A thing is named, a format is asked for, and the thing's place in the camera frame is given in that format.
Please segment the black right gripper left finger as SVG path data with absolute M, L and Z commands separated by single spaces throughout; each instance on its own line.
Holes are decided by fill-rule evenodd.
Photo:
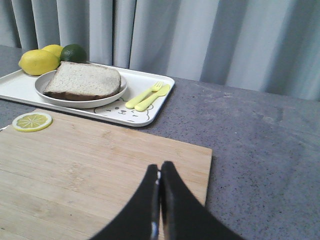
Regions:
M 93 240 L 157 240 L 160 222 L 160 173 L 157 165 L 145 175 L 128 203 Z

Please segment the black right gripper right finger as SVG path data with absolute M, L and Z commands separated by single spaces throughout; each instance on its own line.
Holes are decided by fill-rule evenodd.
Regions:
M 242 239 L 203 207 L 171 161 L 161 166 L 161 201 L 166 240 Z

